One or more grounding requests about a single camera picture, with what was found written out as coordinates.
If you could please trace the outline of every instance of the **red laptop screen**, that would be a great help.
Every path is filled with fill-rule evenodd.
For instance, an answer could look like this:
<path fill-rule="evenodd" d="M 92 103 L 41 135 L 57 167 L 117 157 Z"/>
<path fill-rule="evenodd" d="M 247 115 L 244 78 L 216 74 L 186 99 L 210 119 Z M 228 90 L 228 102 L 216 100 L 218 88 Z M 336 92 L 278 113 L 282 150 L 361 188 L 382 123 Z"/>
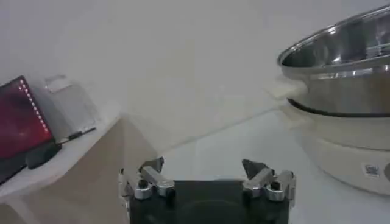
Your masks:
<path fill-rule="evenodd" d="M 24 77 L 0 87 L 0 159 L 50 139 L 53 136 Z"/>

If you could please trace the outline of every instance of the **pot handle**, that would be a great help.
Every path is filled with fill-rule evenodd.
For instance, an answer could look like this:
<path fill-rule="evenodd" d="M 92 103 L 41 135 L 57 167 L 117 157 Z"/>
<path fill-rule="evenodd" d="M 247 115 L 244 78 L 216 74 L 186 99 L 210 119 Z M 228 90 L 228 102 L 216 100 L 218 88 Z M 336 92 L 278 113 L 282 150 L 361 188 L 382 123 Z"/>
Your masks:
<path fill-rule="evenodd" d="M 275 100 L 296 97 L 307 93 L 307 86 L 303 81 L 289 79 L 284 75 L 278 75 L 270 82 L 267 82 L 263 89 Z"/>

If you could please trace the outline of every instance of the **white table surface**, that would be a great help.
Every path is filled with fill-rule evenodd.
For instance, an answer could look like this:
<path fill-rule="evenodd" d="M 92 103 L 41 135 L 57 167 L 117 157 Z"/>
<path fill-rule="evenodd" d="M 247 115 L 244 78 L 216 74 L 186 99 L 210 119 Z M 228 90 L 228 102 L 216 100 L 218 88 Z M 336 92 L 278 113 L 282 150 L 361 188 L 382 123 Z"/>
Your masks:
<path fill-rule="evenodd" d="M 64 176 L 120 118 L 120 107 L 110 102 L 100 108 L 101 121 L 96 130 L 63 146 L 50 161 L 30 170 L 25 168 L 0 186 L 0 203 L 43 188 Z"/>
<path fill-rule="evenodd" d="M 246 178 L 241 160 L 264 162 L 297 175 L 292 223 L 390 223 L 390 197 L 346 185 L 323 173 L 297 145 L 275 113 L 227 128 L 163 155 L 162 174 L 174 180 Z"/>

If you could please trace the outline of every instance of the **stainless steel pot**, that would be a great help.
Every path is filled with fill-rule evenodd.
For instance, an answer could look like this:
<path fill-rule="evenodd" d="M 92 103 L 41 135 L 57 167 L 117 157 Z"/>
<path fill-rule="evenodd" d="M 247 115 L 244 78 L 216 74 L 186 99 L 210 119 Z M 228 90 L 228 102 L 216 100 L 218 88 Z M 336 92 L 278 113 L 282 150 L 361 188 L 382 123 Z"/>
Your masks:
<path fill-rule="evenodd" d="M 277 60 L 306 93 L 289 101 L 328 116 L 390 116 L 390 5 L 301 40 Z"/>

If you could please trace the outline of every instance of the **label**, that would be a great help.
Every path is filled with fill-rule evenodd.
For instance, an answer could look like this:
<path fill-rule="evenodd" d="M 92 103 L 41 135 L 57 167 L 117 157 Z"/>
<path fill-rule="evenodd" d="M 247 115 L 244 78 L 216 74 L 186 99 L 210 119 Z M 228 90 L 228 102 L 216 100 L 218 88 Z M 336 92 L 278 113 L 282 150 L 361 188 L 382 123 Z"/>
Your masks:
<path fill-rule="evenodd" d="M 380 177 L 380 169 L 373 164 L 362 164 L 363 173 L 369 177 Z"/>

